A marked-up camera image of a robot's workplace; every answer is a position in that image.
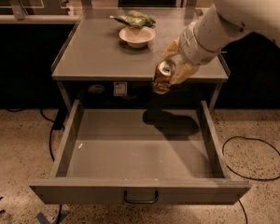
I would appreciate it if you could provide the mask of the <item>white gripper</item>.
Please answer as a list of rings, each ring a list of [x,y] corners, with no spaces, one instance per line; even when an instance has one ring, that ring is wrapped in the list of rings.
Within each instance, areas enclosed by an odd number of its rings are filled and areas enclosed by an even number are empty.
[[[193,76],[199,65],[210,63],[222,47],[222,26],[209,22],[193,21],[164,51],[162,57],[170,59],[180,53],[184,62],[178,62],[170,83],[181,84]]]

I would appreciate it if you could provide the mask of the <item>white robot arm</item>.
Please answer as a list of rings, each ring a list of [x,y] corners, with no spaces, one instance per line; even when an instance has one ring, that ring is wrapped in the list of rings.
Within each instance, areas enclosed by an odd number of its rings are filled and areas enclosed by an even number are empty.
[[[191,22],[168,49],[180,57],[169,81],[180,84],[210,63],[223,47],[255,32],[280,48],[280,0],[214,0],[201,18]]]

